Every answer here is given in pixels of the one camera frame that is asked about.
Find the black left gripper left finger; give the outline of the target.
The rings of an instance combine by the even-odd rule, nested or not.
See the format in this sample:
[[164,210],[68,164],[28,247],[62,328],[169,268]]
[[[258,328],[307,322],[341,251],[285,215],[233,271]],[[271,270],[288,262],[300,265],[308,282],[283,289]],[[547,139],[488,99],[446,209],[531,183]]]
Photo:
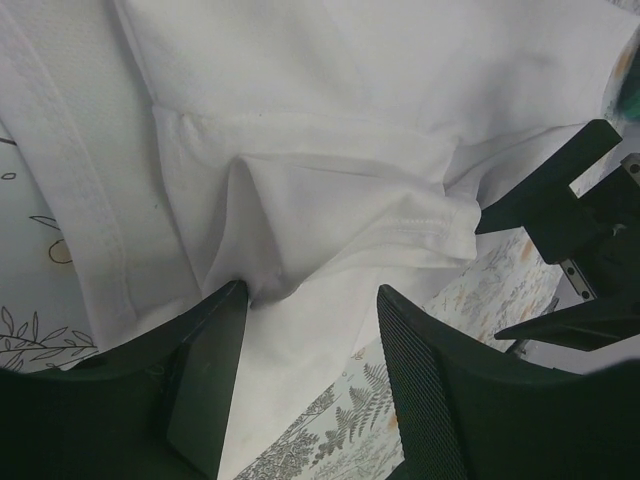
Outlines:
[[72,369],[3,370],[2,477],[216,478],[247,309],[230,282]]

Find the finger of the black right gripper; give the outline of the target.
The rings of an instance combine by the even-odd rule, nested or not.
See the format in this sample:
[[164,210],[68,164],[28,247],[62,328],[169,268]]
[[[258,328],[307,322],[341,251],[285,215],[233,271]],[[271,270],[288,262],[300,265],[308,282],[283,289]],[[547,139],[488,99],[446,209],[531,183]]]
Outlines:
[[607,120],[591,120],[504,197],[484,208],[476,233],[523,227],[621,141]]
[[638,334],[638,300],[596,299],[505,328],[494,338],[598,350]]

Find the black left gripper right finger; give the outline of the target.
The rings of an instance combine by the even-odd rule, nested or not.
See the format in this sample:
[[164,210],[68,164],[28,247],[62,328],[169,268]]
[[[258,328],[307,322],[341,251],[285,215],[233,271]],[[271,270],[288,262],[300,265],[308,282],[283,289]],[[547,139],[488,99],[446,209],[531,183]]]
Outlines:
[[383,285],[377,313],[401,437],[396,479],[635,479],[639,364],[529,363]]

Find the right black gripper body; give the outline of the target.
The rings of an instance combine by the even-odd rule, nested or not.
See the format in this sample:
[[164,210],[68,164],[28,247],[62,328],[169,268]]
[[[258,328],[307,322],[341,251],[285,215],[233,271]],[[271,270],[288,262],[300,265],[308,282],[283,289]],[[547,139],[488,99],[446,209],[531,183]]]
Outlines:
[[[639,301],[639,155],[627,155],[580,199],[580,206],[598,231],[560,263],[564,278],[552,312],[596,299]],[[527,360],[573,373],[639,357],[639,334],[598,350],[525,341]]]

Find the white t-shirt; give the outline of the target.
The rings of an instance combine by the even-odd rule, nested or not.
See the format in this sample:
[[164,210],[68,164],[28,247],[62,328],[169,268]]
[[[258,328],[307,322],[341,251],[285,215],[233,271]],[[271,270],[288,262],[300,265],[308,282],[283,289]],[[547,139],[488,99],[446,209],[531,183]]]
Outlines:
[[480,208],[604,112],[639,19],[607,1],[5,1],[1,121],[117,347],[250,297],[219,475],[431,293]]

